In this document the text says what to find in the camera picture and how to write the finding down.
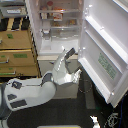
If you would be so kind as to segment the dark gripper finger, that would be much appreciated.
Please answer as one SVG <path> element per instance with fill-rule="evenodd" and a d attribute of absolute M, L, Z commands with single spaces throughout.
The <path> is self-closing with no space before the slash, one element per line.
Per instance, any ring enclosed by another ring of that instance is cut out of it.
<path fill-rule="evenodd" d="M 74 49 L 74 48 L 70 49 L 70 50 L 66 53 L 65 59 L 68 59 L 68 58 L 71 57 L 73 54 L 75 54 L 75 49 Z"/>

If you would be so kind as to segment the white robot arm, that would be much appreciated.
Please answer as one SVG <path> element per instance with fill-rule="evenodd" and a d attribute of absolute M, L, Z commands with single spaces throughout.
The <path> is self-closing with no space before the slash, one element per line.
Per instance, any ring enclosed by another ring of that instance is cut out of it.
<path fill-rule="evenodd" d="M 13 78 L 0 86 L 0 128 L 9 128 L 7 120 L 13 111 L 44 104 L 54 97 L 58 86 L 79 83 L 81 70 L 70 73 L 67 65 L 67 59 L 74 53 L 74 48 L 64 50 L 54 62 L 53 69 L 41 78 Z"/>

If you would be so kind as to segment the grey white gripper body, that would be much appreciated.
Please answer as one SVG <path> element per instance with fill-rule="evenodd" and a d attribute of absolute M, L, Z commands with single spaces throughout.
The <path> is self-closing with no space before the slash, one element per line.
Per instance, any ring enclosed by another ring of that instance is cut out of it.
<path fill-rule="evenodd" d="M 68 65 L 67 65 L 67 59 L 65 59 L 65 55 L 68 51 L 64 50 L 57 58 L 57 60 L 54 62 L 54 67 L 52 70 L 52 76 L 53 76 L 53 81 L 57 80 L 79 80 L 80 74 L 81 74 L 81 69 L 78 69 L 77 71 L 70 73 L 68 70 Z"/>

